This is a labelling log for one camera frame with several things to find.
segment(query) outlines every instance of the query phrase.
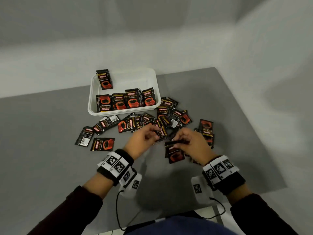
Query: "wristband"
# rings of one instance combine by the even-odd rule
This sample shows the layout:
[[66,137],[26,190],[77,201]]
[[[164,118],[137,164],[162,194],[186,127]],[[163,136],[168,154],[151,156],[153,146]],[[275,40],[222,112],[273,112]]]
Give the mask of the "wristband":
[[213,191],[218,189],[227,195],[246,182],[238,171],[238,167],[234,166],[228,157],[223,155],[207,163],[203,167],[202,174]]
[[112,180],[113,185],[117,186],[119,180],[133,163],[133,158],[127,152],[118,149],[115,152],[109,152],[107,157],[98,163],[97,172]]

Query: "right hand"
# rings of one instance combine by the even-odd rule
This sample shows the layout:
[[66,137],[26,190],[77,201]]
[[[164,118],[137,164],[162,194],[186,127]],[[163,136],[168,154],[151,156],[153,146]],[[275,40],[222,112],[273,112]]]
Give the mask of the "right hand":
[[173,141],[180,139],[189,141],[189,144],[177,143],[174,147],[183,150],[202,166],[217,157],[217,154],[211,150],[211,147],[199,132],[193,131],[189,128],[182,128],[176,133]]

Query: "barcode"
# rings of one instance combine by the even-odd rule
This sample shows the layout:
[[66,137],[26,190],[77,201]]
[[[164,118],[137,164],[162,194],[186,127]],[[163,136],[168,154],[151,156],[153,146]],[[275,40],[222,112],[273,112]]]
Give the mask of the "barcode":
[[178,124],[178,122],[176,120],[171,119],[171,126],[173,128],[176,128],[177,124]]
[[113,123],[114,121],[117,121],[117,120],[118,120],[117,115],[111,116],[111,117],[110,117],[110,120],[112,121],[112,123]]
[[83,138],[80,142],[80,145],[88,146],[89,141],[89,138]]

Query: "white plastic tray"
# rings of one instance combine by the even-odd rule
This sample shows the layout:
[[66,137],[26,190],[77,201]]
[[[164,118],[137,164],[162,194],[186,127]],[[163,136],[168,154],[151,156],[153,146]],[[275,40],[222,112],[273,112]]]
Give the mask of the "white plastic tray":
[[[90,84],[90,94],[88,102],[88,112],[96,116],[108,116],[127,114],[131,112],[153,110],[161,104],[159,86],[157,84],[156,73],[151,68],[110,71],[110,76],[113,82],[113,89],[102,90],[97,75],[92,77]],[[113,94],[124,93],[126,89],[140,88],[142,91],[153,87],[156,98],[156,105],[144,106],[125,110],[112,110],[108,112],[97,113],[96,95],[98,94]]]

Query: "white floor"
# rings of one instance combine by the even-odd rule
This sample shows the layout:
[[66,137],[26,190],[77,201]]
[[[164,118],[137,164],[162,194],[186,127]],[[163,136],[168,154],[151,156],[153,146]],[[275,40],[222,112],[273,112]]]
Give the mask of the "white floor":
[[[211,207],[211,206],[203,208],[203,209],[198,209],[195,211],[197,212],[197,214],[199,214],[200,216],[205,217],[205,218],[213,217],[215,215],[214,211],[213,211],[213,207]],[[210,221],[217,222],[216,218],[210,219]],[[108,231],[105,233],[100,233],[99,235],[111,235],[111,233],[112,233],[112,231]],[[113,230],[113,235],[122,235],[123,233],[124,233],[124,231],[122,231],[120,229]]]

